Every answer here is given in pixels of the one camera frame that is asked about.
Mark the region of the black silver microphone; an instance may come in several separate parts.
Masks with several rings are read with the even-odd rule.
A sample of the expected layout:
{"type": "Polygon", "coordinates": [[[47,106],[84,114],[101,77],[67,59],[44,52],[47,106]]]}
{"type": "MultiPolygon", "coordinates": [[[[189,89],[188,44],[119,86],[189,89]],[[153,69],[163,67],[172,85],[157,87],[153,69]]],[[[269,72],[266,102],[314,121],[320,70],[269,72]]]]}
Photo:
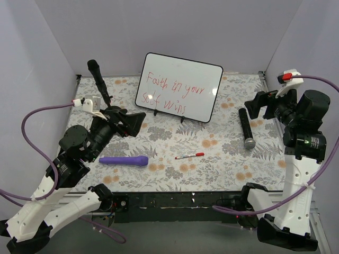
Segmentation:
{"type": "Polygon", "coordinates": [[[248,120],[247,112],[245,108],[240,108],[238,110],[238,115],[240,119],[240,124],[242,126],[243,135],[244,135],[244,147],[247,150],[254,149],[256,142],[253,138],[251,126],[248,120]]]}

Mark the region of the purple foam microphone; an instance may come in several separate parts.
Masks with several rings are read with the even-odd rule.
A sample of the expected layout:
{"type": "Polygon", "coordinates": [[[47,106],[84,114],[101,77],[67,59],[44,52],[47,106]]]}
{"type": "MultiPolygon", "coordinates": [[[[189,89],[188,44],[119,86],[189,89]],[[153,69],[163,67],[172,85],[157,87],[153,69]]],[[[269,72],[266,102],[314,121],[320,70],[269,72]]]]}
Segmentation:
{"type": "Polygon", "coordinates": [[[102,157],[99,159],[99,163],[105,165],[127,165],[127,166],[147,166],[147,156],[136,156],[136,157],[102,157]]]}

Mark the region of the black microphone on stand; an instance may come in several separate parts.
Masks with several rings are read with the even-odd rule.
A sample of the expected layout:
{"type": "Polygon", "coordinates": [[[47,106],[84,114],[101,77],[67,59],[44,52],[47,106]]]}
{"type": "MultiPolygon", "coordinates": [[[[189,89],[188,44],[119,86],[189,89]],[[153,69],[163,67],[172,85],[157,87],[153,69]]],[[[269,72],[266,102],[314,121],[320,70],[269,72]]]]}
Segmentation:
{"type": "Polygon", "coordinates": [[[91,59],[87,62],[88,70],[92,74],[95,84],[102,95],[102,98],[107,106],[111,106],[111,96],[108,93],[107,86],[100,72],[100,66],[96,60],[91,59]]]}

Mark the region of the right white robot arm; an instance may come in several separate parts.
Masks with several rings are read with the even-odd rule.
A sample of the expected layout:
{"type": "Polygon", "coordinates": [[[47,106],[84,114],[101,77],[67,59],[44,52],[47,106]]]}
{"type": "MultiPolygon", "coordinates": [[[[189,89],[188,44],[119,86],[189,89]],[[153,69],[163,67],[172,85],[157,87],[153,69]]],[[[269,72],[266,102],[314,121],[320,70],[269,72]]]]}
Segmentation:
{"type": "Polygon", "coordinates": [[[316,251],[318,242],[311,237],[309,224],[314,185],[309,181],[325,158],[327,141],[319,127],[331,100],[316,90],[305,91],[300,99],[295,89],[282,97],[277,93],[258,92],[245,102],[251,119],[266,107],[264,119],[277,118],[285,126],[283,198],[287,202],[258,215],[257,237],[260,242],[292,251],[316,251]]]}

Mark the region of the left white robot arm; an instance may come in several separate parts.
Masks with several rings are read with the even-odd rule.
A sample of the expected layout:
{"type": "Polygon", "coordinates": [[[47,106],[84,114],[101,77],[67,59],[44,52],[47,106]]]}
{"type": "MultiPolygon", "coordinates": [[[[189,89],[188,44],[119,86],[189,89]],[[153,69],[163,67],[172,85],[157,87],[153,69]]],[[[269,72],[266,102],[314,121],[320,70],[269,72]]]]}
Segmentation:
{"type": "Polygon", "coordinates": [[[10,253],[37,253],[69,223],[114,205],[112,192],[98,184],[77,200],[54,208],[90,171],[86,164],[96,160],[114,135],[136,137],[146,117],[144,112],[129,114],[117,106],[99,112],[103,117],[94,116],[89,129],[74,125],[66,130],[59,155],[50,161],[38,188],[12,218],[1,221],[1,235],[10,238],[10,253]]]}

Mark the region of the red whiteboard marker pen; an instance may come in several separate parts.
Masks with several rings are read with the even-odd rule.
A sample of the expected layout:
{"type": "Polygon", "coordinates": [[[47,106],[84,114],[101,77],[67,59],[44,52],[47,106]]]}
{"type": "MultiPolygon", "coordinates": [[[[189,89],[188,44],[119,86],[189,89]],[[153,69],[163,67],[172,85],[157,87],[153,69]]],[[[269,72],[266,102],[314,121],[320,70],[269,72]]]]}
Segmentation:
{"type": "Polygon", "coordinates": [[[179,160],[179,159],[184,159],[184,158],[200,157],[200,156],[204,156],[204,152],[198,152],[198,153],[194,153],[194,154],[190,154],[190,155],[176,156],[175,159],[179,160]]]}

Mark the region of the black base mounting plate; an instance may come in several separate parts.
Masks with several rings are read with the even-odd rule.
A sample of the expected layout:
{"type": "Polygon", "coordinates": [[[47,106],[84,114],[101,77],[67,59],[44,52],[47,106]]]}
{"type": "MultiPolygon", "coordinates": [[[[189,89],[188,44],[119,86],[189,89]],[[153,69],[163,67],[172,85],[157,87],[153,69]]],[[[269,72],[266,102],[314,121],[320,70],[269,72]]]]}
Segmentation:
{"type": "Polygon", "coordinates": [[[235,192],[125,192],[113,194],[113,206],[106,216],[112,223],[130,222],[196,222],[219,221],[256,228],[257,216],[229,215],[213,210],[222,206],[239,211],[250,211],[235,192]]]}

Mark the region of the white whiteboard black frame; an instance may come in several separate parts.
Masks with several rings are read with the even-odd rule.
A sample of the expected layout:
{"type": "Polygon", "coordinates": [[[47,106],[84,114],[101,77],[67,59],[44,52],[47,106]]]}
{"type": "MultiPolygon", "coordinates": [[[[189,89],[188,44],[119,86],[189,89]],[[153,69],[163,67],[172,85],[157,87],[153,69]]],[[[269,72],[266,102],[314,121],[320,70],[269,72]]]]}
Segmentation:
{"type": "Polygon", "coordinates": [[[135,105],[208,123],[223,72],[219,65],[150,52],[145,56],[135,105]]]}

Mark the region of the floral patterned table mat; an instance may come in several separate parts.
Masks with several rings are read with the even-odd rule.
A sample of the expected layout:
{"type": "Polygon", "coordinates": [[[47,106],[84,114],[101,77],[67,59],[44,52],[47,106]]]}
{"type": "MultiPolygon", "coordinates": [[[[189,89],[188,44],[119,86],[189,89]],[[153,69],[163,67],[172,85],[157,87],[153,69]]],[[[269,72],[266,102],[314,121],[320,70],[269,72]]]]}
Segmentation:
{"type": "Polygon", "coordinates": [[[276,121],[259,117],[250,122],[256,146],[248,151],[238,116],[245,101],[266,89],[259,75],[224,75],[208,123],[180,123],[147,111],[135,138],[113,137],[101,156],[147,156],[148,165],[114,166],[95,161],[73,192],[84,193],[100,183],[114,192],[238,191],[249,182],[280,191],[286,163],[276,121]],[[175,159],[198,152],[204,156],[175,159]]]}

